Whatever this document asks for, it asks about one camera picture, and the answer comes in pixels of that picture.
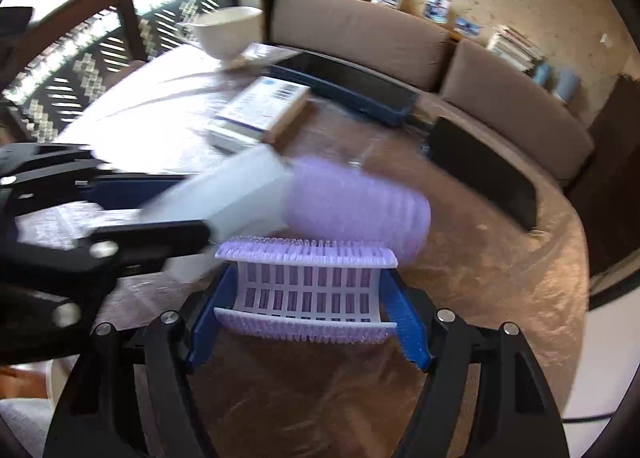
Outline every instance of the table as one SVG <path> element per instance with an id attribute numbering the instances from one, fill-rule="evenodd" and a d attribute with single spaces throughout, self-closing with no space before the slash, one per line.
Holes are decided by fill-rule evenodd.
<path id="1" fill-rule="evenodd" d="M 216 61 L 183 46 L 127 77 L 60 135 L 91 145 L 128 171 L 199 172 L 224 154 L 201 131 L 281 49 L 257 46 L 251 66 L 215 72 Z M 433 114 L 423 94 L 418 114 Z M 400 268 L 468 323 L 517 323 L 537 356 L 559 407 L 580 352 L 588 263 L 580 220 L 544 174 L 491 130 L 450 108 L 454 119 L 522 171 L 536 186 L 537 231 L 524 233 L 484 198 L 423 158 L 417 140 L 312 98 L 277 149 L 359 162 L 428 198 L 432 226 L 417 259 Z M 479 369 L 469 385 L 450 449 L 464 451 Z M 424 381 L 395 340 L 382 345 L 319 345 L 223 332 L 210 361 L 190 378 L 201 417 L 220 456 L 367 457 L 392 455 Z"/>

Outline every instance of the cushion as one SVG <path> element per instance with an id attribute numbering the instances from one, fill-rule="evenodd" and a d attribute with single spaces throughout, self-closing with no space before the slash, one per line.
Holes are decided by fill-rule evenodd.
<path id="1" fill-rule="evenodd" d="M 424 90 L 437 86 L 449 50 L 445 29 L 360 0 L 276 0 L 271 41 L 352 61 Z"/>
<path id="2" fill-rule="evenodd" d="M 558 188 L 556 178 L 544 167 L 541 167 L 540 164 L 531 159 L 531 157 L 524 154 L 515 144 L 505 139 L 500 133 L 480 122 L 478 119 L 463 112 L 460 108 L 456 108 L 447 103 L 438 94 L 420 92 L 420 97 L 414 107 L 414 117 L 418 119 L 418 121 L 423 121 L 427 124 L 436 122 L 438 117 L 445 117 L 489 146 L 504 160 L 508 161 L 519 172 L 529 178 L 530 181 L 535 182 L 536 185 L 539 185 L 540 181 L 545 180 L 549 185 L 556 189 Z"/>
<path id="3" fill-rule="evenodd" d="M 587 130 L 546 90 L 495 54 L 462 40 L 440 96 L 503 135 L 568 183 L 593 151 Z"/>

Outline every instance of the beige couch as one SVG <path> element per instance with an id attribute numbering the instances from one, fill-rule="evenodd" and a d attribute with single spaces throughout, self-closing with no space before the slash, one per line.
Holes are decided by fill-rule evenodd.
<path id="1" fill-rule="evenodd" d="M 587 130 L 547 91 L 469 40 L 360 0 L 276 0 L 274 44 L 350 61 L 412 86 L 414 111 L 479 121 L 566 185 L 590 153 Z"/>

